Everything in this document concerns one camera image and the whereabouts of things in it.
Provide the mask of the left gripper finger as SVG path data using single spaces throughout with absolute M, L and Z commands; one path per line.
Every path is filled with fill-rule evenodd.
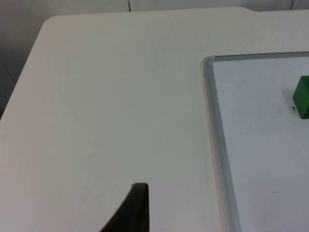
M 150 230 L 149 186 L 134 183 L 102 232 L 148 232 Z

